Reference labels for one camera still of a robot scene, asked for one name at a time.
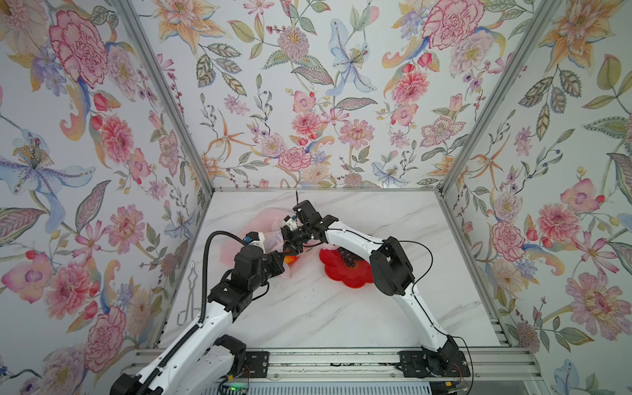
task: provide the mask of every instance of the wall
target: wall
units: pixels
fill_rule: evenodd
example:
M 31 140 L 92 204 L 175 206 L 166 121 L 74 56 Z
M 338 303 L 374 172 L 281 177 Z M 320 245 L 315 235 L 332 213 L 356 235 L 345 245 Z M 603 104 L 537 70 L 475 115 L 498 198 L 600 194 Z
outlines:
M 560 395 L 632 391 L 631 15 L 561 6 L 448 197 L 514 343 Z
M 107 0 L 0 3 L 3 394 L 109 393 L 208 200 L 118 18 Z
M 134 5 L 215 186 L 381 188 L 447 174 L 534 3 Z

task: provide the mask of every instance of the marble surface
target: marble surface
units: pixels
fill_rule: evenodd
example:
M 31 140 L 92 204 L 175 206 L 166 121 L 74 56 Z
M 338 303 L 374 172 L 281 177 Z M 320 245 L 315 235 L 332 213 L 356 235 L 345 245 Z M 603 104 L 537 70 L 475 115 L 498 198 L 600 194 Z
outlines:
M 312 191 L 301 192 L 299 198 L 309 199 L 323 216 L 336 216 L 364 233 L 426 244 L 434 254 L 434 265 L 419 285 L 435 318 L 448 333 L 465 338 L 469 346 L 499 345 L 433 192 Z M 200 304 L 206 237 L 215 230 L 236 233 L 262 209 L 291 210 L 295 203 L 294 192 L 218 192 L 213 196 L 192 256 L 199 274 L 193 289 L 196 307 Z M 211 244 L 209 290 L 228 269 L 213 260 L 226 240 L 217 238 Z M 430 263 L 430 255 L 421 246 L 412 243 L 403 246 L 413 265 L 413 274 L 421 276 Z M 277 277 L 270 281 L 268 294 L 254 301 L 228 334 L 253 348 L 419 345 L 412 325 L 395 301 L 373 284 L 350 289 L 329 279 L 316 251 L 301 256 L 291 270 L 291 279 Z M 186 308 L 189 293 L 185 277 L 161 339 L 162 347 L 185 328 L 177 325 L 177 316 Z M 180 316 L 181 323 L 184 316 L 184 313 Z

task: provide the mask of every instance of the black mounting plate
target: black mounting plate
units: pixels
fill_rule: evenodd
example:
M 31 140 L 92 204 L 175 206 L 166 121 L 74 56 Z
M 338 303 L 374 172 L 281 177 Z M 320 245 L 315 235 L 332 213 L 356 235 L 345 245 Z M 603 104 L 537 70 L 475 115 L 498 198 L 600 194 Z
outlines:
M 264 379 L 268 376 L 270 353 L 267 351 L 247 351 L 244 366 L 250 366 L 251 379 Z
M 424 350 L 400 351 L 399 363 L 401 364 L 401 370 L 404 373 L 404 377 L 423 379 L 431 375 L 426 362 L 427 357 L 425 356 L 427 355 L 427 351 Z M 461 373 L 459 373 L 459 371 L 454 367 L 455 365 L 458 366 Z M 459 351 L 455 354 L 452 360 L 448 361 L 446 372 L 441 377 L 469 377 L 470 374 L 470 366 L 465 359 L 465 354 L 463 354 L 462 351 Z

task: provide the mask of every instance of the orange lily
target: orange lily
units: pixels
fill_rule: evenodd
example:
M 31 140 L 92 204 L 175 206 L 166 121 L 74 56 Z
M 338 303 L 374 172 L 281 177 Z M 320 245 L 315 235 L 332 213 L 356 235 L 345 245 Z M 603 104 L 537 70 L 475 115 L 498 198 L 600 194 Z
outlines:
M 483 166 L 480 169 L 474 170 L 474 172 L 480 171 L 480 173 L 470 178 L 481 177 L 483 174 L 485 174 L 487 169 L 489 169 L 489 173 L 492 175 L 492 183 L 494 184 L 494 188 L 498 190 L 498 187 L 496 187 L 496 179 L 494 178 L 494 168 L 496 167 L 497 169 L 500 169 L 501 171 L 503 170 L 500 166 L 496 164 L 496 162 L 494 162 L 494 159 L 496 159 L 498 155 L 500 155 L 500 153 L 502 152 L 503 148 L 505 147 L 508 141 L 509 141 L 509 137 L 507 136 L 507 140 L 505 140 L 504 144 L 502 144 L 501 149 L 499 149 L 498 152 L 496 152 L 491 158 L 488 158 L 482 154 L 478 154 L 472 159 L 470 159 L 471 161 L 473 161 L 474 159 L 478 158 L 478 164 Z
M 222 144 L 226 143 L 226 145 L 224 146 L 224 151 L 222 151 L 222 155 L 220 155 L 219 157 L 222 157 L 224 155 L 224 152 L 226 152 L 226 147 L 228 148 L 228 155 L 226 156 L 226 158 L 224 159 L 224 162 L 226 162 L 226 159 L 228 159 L 228 157 L 231 155 L 231 142 L 233 143 L 237 143 L 237 144 L 242 144 L 242 145 L 247 145 L 249 147 L 252 147 L 252 144 L 248 144 L 245 142 L 241 142 L 239 140 L 237 140 L 235 137 L 242 135 L 243 132 L 241 133 L 235 133 L 234 135 L 229 135 L 228 134 L 228 126 L 226 126 L 226 120 L 224 119 L 224 115 L 220 112 L 220 115 L 222 116 L 222 123 L 224 124 L 224 135 L 220 138 L 216 138 L 215 140 L 211 141 L 209 144 L 209 148 L 206 150 L 206 152 L 204 152 L 204 154 L 208 154 L 210 149 L 213 147 L 213 144 L 217 144 L 218 147 L 220 147 Z

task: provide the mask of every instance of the white robotic arm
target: white robotic arm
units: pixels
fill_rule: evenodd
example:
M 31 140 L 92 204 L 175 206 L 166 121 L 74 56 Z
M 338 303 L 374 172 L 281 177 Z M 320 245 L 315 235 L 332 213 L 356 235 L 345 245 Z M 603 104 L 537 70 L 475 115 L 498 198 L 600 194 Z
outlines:
M 243 371 L 246 345 L 225 335 L 232 322 L 252 302 L 253 292 L 267 280 L 283 273 L 286 255 L 298 255 L 310 240 L 320 240 L 345 248 L 370 262 L 374 283 L 392 296 L 420 336 L 430 363 L 430 374 L 442 375 L 458 347 L 434 319 L 414 283 L 412 266 L 399 241 L 381 240 L 363 234 L 337 218 L 322 218 L 309 201 L 294 207 L 282 228 L 284 251 L 266 251 L 265 234 L 251 232 L 244 240 L 227 232 L 213 232 L 205 246 L 203 297 L 211 239 L 217 234 L 230 236 L 244 247 L 235 256 L 235 268 L 229 270 L 203 301 L 198 320 L 192 322 L 175 342 L 135 377 L 123 374 L 112 386 L 110 395 L 195 394 L 221 377 Z

